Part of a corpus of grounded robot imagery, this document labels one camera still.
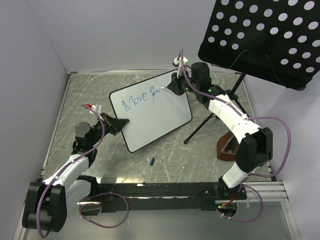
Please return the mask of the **white whiteboard black frame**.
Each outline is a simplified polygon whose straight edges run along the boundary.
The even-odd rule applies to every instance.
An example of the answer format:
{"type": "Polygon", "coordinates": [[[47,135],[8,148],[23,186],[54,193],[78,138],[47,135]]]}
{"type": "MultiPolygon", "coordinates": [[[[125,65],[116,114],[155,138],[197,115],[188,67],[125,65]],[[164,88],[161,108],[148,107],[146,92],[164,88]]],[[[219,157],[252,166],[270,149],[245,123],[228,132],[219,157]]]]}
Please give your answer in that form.
{"type": "Polygon", "coordinates": [[[175,95],[166,87],[172,72],[112,91],[109,100],[116,118],[129,119],[122,136],[130,153],[189,123],[192,112],[186,93],[175,95]]]}

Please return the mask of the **blue marker cap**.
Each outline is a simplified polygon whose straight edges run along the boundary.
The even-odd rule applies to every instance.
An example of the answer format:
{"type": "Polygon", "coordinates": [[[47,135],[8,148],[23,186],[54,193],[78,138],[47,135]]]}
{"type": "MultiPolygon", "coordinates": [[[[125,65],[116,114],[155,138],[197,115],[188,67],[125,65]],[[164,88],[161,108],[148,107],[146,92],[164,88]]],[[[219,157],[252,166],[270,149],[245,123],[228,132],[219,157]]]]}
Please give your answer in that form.
{"type": "Polygon", "coordinates": [[[155,163],[155,158],[153,157],[153,158],[151,159],[151,161],[150,161],[149,165],[150,165],[150,166],[153,166],[153,165],[154,165],[154,163],[155,163]]]}

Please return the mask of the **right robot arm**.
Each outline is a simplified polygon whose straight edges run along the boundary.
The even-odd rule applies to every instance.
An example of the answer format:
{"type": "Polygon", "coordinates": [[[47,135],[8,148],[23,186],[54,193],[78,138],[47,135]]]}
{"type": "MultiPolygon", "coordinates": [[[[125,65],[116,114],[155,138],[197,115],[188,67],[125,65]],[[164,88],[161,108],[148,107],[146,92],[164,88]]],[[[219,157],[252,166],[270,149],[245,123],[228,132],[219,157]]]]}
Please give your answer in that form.
{"type": "Polygon", "coordinates": [[[236,187],[249,174],[273,157],[273,133],[251,121],[248,115],[234,105],[227,92],[212,83],[206,63],[191,65],[191,73],[185,70],[185,61],[174,59],[177,72],[171,75],[166,89],[181,96],[186,92],[195,94],[199,103],[217,116],[235,136],[239,146],[232,167],[219,179],[218,193],[223,199],[230,199],[236,187]]]}

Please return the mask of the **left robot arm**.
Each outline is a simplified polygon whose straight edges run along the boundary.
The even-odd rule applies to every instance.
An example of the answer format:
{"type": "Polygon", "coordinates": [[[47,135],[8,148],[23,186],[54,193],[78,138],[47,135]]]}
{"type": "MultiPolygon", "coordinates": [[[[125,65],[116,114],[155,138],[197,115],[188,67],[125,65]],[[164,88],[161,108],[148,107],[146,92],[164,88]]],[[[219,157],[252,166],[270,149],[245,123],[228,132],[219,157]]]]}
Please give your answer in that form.
{"type": "Polygon", "coordinates": [[[81,122],[75,127],[75,141],[65,164],[47,179],[30,183],[26,194],[22,226],[38,231],[41,238],[59,232],[68,211],[83,199],[103,198],[96,177],[84,176],[95,161],[97,147],[108,135],[117,135],[130,122],[106,113],[97,113],[95,125],[81,122]]]}

